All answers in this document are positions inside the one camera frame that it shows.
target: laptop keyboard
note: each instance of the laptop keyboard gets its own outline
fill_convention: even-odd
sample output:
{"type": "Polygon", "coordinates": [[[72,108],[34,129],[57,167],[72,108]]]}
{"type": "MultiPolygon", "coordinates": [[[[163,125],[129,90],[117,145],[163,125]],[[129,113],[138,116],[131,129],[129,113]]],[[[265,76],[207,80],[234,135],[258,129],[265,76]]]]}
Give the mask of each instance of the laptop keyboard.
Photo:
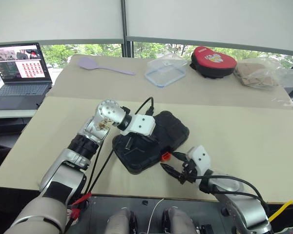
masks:
{"type": "Polygon", "coordinates": [[[43,95],[49,84],[4,85],[0,96],[35,96],[43,95]]]}

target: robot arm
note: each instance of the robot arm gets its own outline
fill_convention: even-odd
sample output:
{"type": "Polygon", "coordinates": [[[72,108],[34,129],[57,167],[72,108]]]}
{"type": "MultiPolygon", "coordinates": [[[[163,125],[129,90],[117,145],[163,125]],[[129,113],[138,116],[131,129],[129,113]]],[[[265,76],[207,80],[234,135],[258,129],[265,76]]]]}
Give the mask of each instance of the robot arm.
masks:
{"type": "Polygon", "coordinates": [[[83,171],[89,167],[110,127],[119,128],[122,135],[134,132],[148,137],[152,134],[155,127],[152,116],[131,116],[129,112],[115,101],[101,102],[95,115],[77,132],[42,178],[40,195],[25,206],[6,234],[64,233],[66,207],[80,195],[86,182],[83,171]]]}
{"type": "Polygon", "coordinates": [[[202,145],[193,147],[186,155],[176,153],[175,156],[184,162],[183,171],[179,173],[162,163],[163,169],[180,183],[189,181],[195,183],[202,192],[213,194],[226,207],[241,234],[273,233],[265,209],[258,199],[246,195],[224,194],[246,192],[241,182],[228,178],[198,178],[228,176],[210,169],[210,157],[202,145]]]}

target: beige tabletop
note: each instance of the beige tabletop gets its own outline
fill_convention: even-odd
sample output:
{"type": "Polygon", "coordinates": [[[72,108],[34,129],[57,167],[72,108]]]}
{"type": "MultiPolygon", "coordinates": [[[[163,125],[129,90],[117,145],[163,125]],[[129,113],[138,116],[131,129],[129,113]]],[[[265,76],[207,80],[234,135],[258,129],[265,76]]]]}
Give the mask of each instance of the beige tabletop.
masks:
{"type": "MultiPolygon", "coordinates": [[[[37,190],[44,173],[85,120],[93,115],[101,100],[47,97],[1,165],[0,187],[37,190]]],[[[141,103],[119,101],[119,104],[134,112],[141,103]]],[[[178,151],[186,152],[202,144],[211,157],[213,170],[251,182],[268,202],[293,199],[293,110],[155,102],[155,114],[162,110],[171,111],[190,129],[188,140],[178,151]]],[[[98,168],[118,133],[117,128],[111,129],[98,168]]],[[[182,163],[172,158],[168,164],[180,170],[182,163]]],[[[115,155],[92,192],[214,199],[200,192],[194,184],[179,184],[159,163],[132,175],[115,155]]]]}
{"type": "Polygon", "coordinates": [[[144,76],[150,59],[89,56],[99,66],[136,73],[129,76],[103,69],[85,70],[77,65],[84,56],[71,58],[49,96],[139,102],[153,96],[160,103],[293,109],[293,102],[282,87],[272,91],[254,89],[243,86],[234,75],[221,79],[204,78],[186,65],[185,77],[165,88],[158,88],[144,76]]]}

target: plastic bag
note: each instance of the plastic bag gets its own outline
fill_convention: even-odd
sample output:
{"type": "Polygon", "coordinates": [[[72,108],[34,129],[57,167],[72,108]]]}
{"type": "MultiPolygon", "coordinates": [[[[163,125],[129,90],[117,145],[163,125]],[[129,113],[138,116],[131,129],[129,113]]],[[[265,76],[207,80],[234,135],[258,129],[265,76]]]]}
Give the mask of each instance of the plastic bag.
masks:
{"type": "Polygon", "coordinates": [[[273,58],[248,58],[238,62],[234,75],[242,84],[257,89],[293,87],[293,69],[285,69],[273,58]]]}

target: red cable tie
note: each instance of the red cable tie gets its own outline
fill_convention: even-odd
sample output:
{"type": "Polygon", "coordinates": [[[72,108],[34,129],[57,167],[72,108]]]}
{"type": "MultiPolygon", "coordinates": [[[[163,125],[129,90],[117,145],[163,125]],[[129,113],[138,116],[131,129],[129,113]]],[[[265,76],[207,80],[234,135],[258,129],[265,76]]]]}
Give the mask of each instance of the red cable tie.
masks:
{"type": "Polygon", "coordinates": [[[77,201],[75,201],[75,202],[72,204],[72,206],[74,206],[74,205],[76,205],[76,204],[78,204],[78,203],[81,203],[81,202],[87,200],[89,197],[91,197],[91,192],[89,192],[89,193],[83,195],[81,198],[79,198],[77,201]]]}
{"type": "Polygon", "coordinates": [[[72,208],[72,213],[70,214],[70,217],[76,220],[80,216],[80,211],[81,211],[80,209],[72,208]]]}

